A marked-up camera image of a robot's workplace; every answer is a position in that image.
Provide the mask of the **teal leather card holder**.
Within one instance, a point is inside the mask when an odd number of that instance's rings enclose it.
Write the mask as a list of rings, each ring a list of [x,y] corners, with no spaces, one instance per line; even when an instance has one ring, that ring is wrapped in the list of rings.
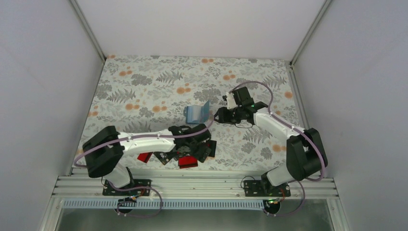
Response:
[[[210,117],[210,101],[204,105],[190,105],[183,110],[183,115],[187,124],[201,124],[206,122]]]

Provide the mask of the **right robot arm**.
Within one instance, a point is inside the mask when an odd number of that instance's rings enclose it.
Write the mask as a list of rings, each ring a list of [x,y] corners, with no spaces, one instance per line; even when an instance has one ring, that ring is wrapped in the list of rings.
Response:
[[[264,102],[255,102],[247,87],[234,89],[223,96],[227,105],[217,110],[215,121],[222,124],[239,124],[243,120],[270,133],[286,143],[286,164],[267,171],[261,176],[261,191],[274,195],[279,186],[291,181],[310,179],[320,172],[324,176],[328,161],[319,132],[305,129],[273,113]]]

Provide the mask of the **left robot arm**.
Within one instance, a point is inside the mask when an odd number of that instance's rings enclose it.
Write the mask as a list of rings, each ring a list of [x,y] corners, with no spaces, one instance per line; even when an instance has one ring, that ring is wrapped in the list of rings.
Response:
[[[120,160],[129,154],[163,154],[165,158],[187,153],[203,162],[211,154],[206,142],[211,133],[205,124],[195,127],[171,126],[156,132],[119,132],[107,126],[82,146],[84,168],[90,178],[105,178],[120,194],[133,191],[134,181]]]

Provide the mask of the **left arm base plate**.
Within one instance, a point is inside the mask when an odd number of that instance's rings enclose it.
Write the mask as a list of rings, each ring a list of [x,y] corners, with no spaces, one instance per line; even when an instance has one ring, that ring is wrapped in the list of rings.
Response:
[[[131,188],[135,187],[141,187],[141,186],[151,186],[152,180],[149,179],[133,179],[133,181],[122,188],[121,190],[116,190],[114,189],[111,184],[108,182],[108,180],[105,180],[103,183],[103,191],[102,195],[103,196],[149,196],[150,195],[150,189],[133,189],[130,190]]]

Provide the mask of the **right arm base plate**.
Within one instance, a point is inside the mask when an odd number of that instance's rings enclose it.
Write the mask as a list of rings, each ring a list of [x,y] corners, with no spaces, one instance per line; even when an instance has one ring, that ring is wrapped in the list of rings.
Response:
[[[244,180],[243,188],[246,197],[289,197],[290,187],[287,183],[272,186],[263,180]]]

